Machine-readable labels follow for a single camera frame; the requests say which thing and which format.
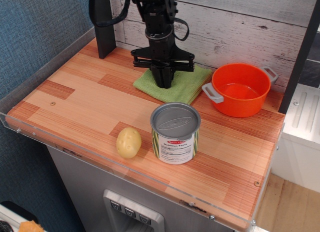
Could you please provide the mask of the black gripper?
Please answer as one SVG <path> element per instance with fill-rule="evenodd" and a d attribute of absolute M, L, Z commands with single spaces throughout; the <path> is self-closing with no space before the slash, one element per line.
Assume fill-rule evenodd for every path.
<path fill-rule="evenodd" d="M 135 67 L 150 68 L 160 88 L 170 88 L 175 71 L 192 72 L 194 54 L 180 49 L 170 34 L 160 40 L 149 38 L 149 46 L 131 51 Z"/>

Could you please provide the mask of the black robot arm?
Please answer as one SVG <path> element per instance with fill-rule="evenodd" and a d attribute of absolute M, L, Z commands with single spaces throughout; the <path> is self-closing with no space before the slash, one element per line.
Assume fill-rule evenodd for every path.
<path fill-rule="evenodd" d="M 149 68 L 160 88 L 170 88 L 175 72 L 194 70 L 194 54 L 180 49 L 176 39 L 185 41 L 189 28 L 183 38 L 175 34 L 174 23 L 188 24 L 176 18 L 177 2 L 174 0 L 125 0 L 122 21 L 129 10 L 130 2 L 136 4 L 142 21 L 145 23 L 145 36 L 149 46 L 131 51 L 136 67 Z"/>

